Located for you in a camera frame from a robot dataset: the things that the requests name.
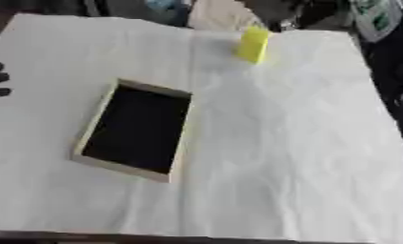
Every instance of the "yellow cube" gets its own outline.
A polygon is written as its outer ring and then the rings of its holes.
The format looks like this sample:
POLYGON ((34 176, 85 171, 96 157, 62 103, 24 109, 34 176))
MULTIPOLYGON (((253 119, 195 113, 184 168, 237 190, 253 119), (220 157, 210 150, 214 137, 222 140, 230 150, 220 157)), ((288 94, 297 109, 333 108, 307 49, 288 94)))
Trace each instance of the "yellow cube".
POLYGON ((269 34, 268 30, 256 26, 247 28, 241 37, 236 55, 252 63, 263 61, 269 34))

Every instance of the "clutter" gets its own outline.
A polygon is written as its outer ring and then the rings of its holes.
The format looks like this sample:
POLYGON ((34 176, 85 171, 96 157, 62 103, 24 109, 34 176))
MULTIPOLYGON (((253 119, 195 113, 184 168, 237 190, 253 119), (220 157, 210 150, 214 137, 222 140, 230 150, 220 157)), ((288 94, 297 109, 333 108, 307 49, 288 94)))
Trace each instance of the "clutter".
POLYGON ((243 31, 253 25, 264 27, 251 10, 234 0, 196 1, 188 25, 210 31, 243 31))

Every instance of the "white paper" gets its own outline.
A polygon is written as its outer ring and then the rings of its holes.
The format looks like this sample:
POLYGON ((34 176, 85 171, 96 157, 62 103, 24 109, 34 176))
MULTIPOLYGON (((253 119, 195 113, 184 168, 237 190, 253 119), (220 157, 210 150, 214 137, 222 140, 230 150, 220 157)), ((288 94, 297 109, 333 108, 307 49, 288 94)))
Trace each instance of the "white paper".
POLYGON ((403 142, 345 33, 239 34, 17 15, 0 36, 0 230, 403 243, 403 142), (69 160, 116 78, 193 93, 184 167, 157 183, 69 160))

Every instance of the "table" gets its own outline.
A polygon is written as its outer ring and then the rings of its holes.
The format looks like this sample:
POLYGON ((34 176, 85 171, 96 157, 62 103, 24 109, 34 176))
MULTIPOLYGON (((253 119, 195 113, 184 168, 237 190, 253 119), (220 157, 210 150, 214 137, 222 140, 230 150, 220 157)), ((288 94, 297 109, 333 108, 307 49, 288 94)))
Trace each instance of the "table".
POLYGON ((276 35, 268 54, 279 60, 257 67, 234 58, 237 39, 138 20, 16 16, 0 42, 15 90, 0 99, 0 230, 400 237, 387 227, 403 227, 402 142, 349 36, 276 35), (193 92, 197 136, 180 183, 67 157, 116 77, 193 92))

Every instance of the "black surface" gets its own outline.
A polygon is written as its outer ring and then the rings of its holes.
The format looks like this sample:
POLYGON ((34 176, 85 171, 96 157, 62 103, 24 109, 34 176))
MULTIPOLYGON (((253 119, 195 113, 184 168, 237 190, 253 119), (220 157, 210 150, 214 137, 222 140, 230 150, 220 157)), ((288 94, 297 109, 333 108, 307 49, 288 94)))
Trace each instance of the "black surface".
POLYGON ((190 101, 120 86, 83 155, 169 173, 190 101))

